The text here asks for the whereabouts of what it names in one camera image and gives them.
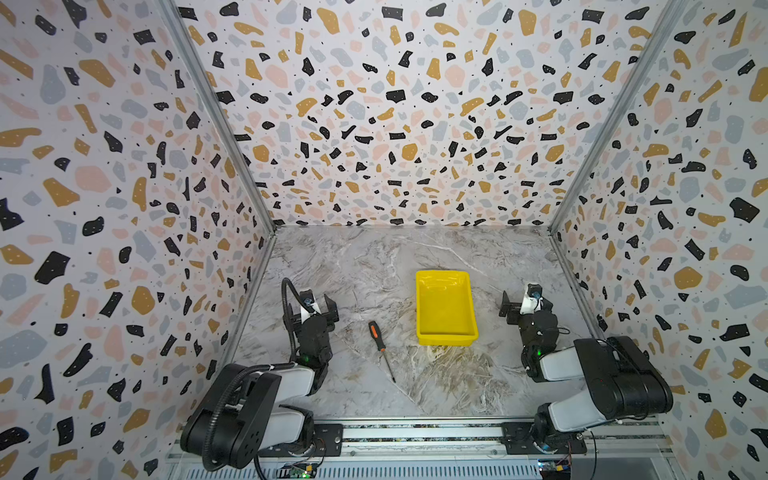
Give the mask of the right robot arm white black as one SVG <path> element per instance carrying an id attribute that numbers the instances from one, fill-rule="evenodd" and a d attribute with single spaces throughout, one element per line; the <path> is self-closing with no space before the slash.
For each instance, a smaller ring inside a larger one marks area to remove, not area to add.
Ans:
<path id="1" fill-rule="evenodd" d="M 538 450 L 558 453 L 574 446 L 592 427 L 644 420 L 672 409 L 671 387 L 629 337 L 578 338 L 560 349 L 558 340 L 569 330 L 559 325 L 539 284 L 528 284 L 520 302 L 503 293 L 499 315 L 518 328 L 521 364 L 531 380 L 585 382 L 571 397 L 537 408 L 528 432 L 519 439 L 531 441 Z"/>

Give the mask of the orange black handled screwdriver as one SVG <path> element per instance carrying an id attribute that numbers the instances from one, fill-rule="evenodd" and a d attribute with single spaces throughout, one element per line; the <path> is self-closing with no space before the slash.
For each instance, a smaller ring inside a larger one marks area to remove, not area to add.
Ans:
<path id="1" fill-rule="evenodd" d="M 387 366 L 388 373 L 392 379 L 393 382 L 396 382 L 394 372 L 392 370 L 391 364 L 389 362 L 388 356 L 387 356 L 387 350 L 386 345 L 383 339 L 383 335 L 381 332 L 381 329 L 376 321 L 370 321 L 368 323 L 368 329 L 371 334 L 371 337 L 373 338 L 377 350 L 380 352 L 381 357 L 383 358 L 385 365 Z"/>

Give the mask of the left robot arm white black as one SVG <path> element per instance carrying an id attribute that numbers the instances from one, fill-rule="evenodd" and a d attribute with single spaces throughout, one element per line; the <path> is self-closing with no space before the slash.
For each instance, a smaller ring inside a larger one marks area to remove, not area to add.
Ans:
<path id="1" fill-rule="evenodd" d="M 300 306 L 284 306 L 293 356 L 284 363 L 224 366 L 184 426 L 180 448 L 203 467 L 242 469 L 261 454 L 306 456 L 320 443 L 314 414 L 286 402 L 321 388 L 333 357 L 330 333 L 339 321 L 328 296 L 321 308 L 310 290 Z"/>

